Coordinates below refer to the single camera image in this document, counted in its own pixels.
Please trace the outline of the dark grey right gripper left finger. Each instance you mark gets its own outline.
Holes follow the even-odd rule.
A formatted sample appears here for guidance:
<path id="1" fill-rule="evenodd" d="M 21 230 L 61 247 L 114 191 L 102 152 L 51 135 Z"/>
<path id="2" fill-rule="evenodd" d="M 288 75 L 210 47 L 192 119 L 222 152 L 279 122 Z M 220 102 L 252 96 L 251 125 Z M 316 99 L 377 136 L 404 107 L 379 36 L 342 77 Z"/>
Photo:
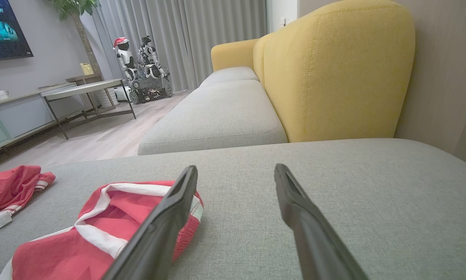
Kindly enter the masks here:
<path id="1" fill-rule="evenodd" d="M 102 280 L 166 280 L 179 231 L 190 216 L 198 172 L 186 167 Z"/>

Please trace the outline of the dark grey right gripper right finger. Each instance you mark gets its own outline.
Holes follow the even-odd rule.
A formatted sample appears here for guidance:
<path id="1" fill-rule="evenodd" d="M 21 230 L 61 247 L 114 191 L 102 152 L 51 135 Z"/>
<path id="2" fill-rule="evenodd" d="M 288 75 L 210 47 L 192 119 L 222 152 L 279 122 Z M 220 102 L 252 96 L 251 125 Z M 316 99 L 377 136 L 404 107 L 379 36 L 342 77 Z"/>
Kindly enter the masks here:
<path id="1" fill-rule="evenodd" d="M 289 168 L 275 166 L 281 217 L 293 231 L 303 280 L 369 280 Z"/>

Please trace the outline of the red shorts with white waistband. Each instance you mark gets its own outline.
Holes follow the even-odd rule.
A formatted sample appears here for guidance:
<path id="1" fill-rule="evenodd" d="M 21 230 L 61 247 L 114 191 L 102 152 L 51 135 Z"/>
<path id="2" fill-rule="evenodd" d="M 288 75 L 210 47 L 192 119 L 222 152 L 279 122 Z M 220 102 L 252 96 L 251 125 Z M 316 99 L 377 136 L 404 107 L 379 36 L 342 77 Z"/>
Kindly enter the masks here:
<path id="1" fill-rule="evenodd" d="M 101 280 L 173 184 L 120 182 L 99 187 L 72 227 L 20 245 L 0 280 Z"/>

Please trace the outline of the red jersey with white sleeves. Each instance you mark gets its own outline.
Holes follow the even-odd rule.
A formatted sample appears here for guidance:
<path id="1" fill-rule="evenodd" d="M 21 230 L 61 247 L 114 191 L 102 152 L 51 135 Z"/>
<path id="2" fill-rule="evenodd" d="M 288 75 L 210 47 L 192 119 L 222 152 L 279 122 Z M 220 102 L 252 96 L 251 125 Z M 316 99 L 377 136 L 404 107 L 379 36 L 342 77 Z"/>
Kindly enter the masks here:
<path id="1" fill-rule="evenodd" d="M 55 179 L 53 173 L 33 165 L 0 172 L 0 229 L 13 221 L 14 214 L 26 207 L 34 193 L 45 190 Z"/>

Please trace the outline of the large grey sofa chaise cushion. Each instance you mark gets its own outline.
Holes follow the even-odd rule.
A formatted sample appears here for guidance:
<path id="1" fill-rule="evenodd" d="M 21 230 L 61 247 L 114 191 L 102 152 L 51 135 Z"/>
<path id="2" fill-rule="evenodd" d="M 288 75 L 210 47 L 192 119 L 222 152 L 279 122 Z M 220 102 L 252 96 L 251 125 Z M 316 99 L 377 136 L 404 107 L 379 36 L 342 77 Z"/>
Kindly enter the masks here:
<path id="1" fill-rule="evenodd" d="M 370 280 L 466 280 L 466 163 L 402 139 L 284 143 L 153 154 L 45 168 L 55 184 L 0 229 L 0 274 L 16 248 L 73 225 L 115 182 L 198 170 L 204 215 L 170 279 L 301 280 L 274 170 L 285 164 Z"/>

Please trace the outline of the grey sofa seat cushion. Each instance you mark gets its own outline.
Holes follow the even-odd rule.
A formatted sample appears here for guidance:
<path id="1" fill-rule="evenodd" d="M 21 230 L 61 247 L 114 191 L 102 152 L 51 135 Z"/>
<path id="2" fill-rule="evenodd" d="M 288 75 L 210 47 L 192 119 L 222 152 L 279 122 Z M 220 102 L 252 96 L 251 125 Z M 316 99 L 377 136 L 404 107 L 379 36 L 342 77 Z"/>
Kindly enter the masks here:
<path id="1" fill-rule="evenodd" d="M 138 155 L 286 142 L 261 83 L 243 80 L 194 90 L 144 135 Z"/>
<path id="2" fill-rule="evenodd" d="M 213 71 L 204 81 L 201 82 L 200 87 L 207 87 L 218 83 L 235 82 L 254 80 L 259 81 L 252 68 L 247 66 L 238 66 L 225 68 Z"/>

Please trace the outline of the black tracked robot vehicle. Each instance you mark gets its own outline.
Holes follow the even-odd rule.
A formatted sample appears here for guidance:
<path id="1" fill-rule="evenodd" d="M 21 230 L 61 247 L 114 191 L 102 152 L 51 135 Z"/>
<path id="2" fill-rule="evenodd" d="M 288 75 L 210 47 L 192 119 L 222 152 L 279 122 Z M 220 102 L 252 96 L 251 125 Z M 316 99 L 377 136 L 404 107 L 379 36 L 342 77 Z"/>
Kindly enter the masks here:
<path id="1" fill-rule="evenodd" d="M 128 84 L 128 99 L 134 103 L 145 103 L 173 96 L 172 85 L 165 78 L 144 78 L 131 81 Z"/>

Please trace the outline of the white round device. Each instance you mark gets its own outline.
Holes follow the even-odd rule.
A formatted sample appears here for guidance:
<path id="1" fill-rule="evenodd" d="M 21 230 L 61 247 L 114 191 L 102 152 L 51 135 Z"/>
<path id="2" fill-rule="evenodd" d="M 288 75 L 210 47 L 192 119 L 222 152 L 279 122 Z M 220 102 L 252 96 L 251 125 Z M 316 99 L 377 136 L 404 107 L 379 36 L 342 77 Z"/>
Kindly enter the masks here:
<path id="1" fill-rule="evenodd" d="M 132 102 L 130 98 L 131 89 L 129 87 L 124 86 L 124 89 L 120 87 L 115 87 L 114 92 L 116 95 L 116 99 L 119 102 Z"/>

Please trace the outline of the white ribbed planter pot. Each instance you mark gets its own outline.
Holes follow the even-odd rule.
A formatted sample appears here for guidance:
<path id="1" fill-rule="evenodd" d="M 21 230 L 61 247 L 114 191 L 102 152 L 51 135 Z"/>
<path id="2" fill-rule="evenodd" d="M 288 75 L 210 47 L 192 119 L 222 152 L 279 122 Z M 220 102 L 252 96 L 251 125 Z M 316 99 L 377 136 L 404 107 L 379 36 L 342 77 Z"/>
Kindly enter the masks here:
<path id="1" fill-rule="evenodd" d="M 95 94 L 98 98 L 101 108 L 108 108 L 119 105 L 115 90 L 112 87 L 104 90 L 98 90 L 95 92 Z"/>

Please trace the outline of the large yellow sofa backrest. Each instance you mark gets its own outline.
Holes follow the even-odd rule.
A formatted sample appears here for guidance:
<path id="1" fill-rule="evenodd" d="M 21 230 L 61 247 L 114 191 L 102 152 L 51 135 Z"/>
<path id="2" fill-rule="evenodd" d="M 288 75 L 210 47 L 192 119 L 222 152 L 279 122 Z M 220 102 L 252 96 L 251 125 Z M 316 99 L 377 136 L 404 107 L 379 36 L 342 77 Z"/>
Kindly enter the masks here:
<path id="1" fill-rule="evenodd" d="M 265 91 L 289 142 L 393 138 L 415 55 L 410 12 L 343 0 L 270 34 Z"/>

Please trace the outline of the wooden side table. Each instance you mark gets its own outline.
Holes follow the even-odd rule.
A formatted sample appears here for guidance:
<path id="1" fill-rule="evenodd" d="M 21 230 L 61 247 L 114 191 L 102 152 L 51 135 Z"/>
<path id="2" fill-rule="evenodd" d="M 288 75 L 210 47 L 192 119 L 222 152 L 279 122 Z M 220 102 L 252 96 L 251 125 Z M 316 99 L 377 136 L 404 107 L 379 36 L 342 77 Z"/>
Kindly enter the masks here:
<path id="1" fill-rule="evenodd" d="M 89 75 L 76 76 L 73 78 L 67 78 L 65 81 L 75 83 L 77 86 L 81 86 L 85 84 L 104 81 L 104 78 L 101 73 L 94 73 Z"/>

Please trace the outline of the white robot dog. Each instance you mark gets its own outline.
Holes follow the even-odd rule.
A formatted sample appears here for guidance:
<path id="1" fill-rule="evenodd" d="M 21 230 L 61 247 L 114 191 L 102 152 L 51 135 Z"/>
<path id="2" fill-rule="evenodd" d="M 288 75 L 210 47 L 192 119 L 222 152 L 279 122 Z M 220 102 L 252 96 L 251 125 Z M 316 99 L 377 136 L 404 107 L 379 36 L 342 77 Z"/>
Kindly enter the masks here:
<path id="1" fill-rule="evenodd" d="M 138 49 L 139 65 L 143 71 L 144 78 L 159 79 L 163 78 L 169 81 L 169 72 L 164 71 L 164 68 L 158 61 L 157 50 L 153 45 L 150 35 L 141 38 L 141 43 Z"/>

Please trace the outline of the long grey tv cabinet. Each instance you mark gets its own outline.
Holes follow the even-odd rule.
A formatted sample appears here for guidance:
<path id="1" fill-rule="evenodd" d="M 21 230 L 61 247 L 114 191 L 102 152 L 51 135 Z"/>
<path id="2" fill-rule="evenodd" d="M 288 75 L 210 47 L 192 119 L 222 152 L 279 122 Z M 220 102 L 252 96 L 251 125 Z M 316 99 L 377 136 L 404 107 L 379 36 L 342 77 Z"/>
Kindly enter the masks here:
<path id="1" fill-rule="evenodd" d="M 65 119 L 86 110 L 79 95 L 53 100 L 49 105 L 44 101 L 43 95 L 55 94 L 75 86 L 74 83 L 66 82 L 23 97 L 0 101 L 0 149 L 55 124 L 54 115 L 58 119 Z"/>

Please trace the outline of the green potted tree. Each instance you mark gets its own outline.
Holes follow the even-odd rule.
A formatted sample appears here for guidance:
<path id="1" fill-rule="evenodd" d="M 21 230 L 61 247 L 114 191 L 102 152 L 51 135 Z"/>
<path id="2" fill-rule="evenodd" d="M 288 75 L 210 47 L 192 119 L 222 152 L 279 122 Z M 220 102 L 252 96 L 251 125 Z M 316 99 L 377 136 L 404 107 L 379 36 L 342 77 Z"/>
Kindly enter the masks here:
<path id="1" fill-rule="evenodd" d="M 95 73 L 101 72 L 91 43 L 86 34 L 85 28 L 81 22 L 80 16 L 83 14 L 92 15 L 94 9 L 99 7 L 99 0 L 46 0 L 53 5 L 58 12 L 61 21 L 71 18 L 76 25 L 78 34 L 81 38 L 84 49 L 88 55 L 89 62 Z"/>

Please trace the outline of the wall-mounted television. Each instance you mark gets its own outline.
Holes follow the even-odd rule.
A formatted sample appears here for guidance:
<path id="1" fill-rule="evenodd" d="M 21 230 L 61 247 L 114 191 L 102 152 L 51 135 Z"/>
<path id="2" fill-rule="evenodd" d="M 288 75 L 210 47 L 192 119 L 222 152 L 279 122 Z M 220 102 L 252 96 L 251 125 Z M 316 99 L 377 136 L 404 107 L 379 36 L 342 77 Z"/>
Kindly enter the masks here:
<path id="1" fill-rule="evenodd" d="M 33 57 L 8 0 L 0 0 L 0 60 Z"/>

